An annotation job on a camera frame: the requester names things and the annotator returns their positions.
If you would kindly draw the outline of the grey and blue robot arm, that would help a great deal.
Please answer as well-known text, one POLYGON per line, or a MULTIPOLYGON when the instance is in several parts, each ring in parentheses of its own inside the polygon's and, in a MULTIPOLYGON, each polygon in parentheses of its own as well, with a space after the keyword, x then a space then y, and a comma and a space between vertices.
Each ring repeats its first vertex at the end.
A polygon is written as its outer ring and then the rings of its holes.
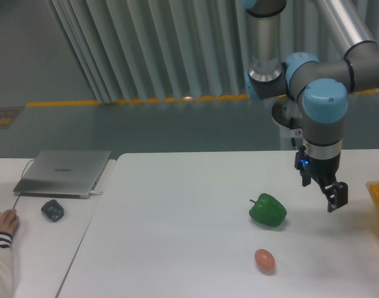
POLYGON ((277 32, 285 1, 243 1, 256 35, 247 79, 259 99, 286 95, 300 111, 303 144, 295 156, 302 184, 315 181, 332 212, 348 202, 336 179, 349 94, 379 88, 379 46, 351 1, 315 1, 341 56, 322 63, 306 52, 279 60, 277 32))

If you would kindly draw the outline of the forearm in cream sleeve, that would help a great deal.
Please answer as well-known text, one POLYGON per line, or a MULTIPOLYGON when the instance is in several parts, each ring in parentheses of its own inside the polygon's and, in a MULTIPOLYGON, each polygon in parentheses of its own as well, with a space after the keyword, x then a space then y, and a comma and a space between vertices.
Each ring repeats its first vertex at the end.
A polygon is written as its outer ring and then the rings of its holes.
POLYGON ((14 288, 11 241, 10 234, 0 232, 0 297, 12 297, 14 288))

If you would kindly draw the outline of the person's hand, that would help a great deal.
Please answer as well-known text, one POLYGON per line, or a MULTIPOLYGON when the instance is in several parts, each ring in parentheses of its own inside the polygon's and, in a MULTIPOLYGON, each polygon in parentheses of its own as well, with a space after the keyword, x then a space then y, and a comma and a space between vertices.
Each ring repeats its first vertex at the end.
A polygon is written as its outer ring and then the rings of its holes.
POLYGON ((19 222, 19 216, 15 209, 0 212, 0 233, 5 233, 12 237, 19 226, 19 222))

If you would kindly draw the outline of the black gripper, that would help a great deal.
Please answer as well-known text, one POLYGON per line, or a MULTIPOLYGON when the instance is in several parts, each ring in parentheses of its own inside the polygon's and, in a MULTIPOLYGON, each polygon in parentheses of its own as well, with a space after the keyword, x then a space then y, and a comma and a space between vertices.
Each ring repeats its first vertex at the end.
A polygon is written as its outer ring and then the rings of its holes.
POLYGON ((341 154, 334 158, 320 160, 305 153, 302 145, 295 155, 295 169, 300 172, 302 186, 306 187, 315 180, 328 200, 328 212, 333 212, 348 203, 349 188, 345 182, 336 180, 341 154))

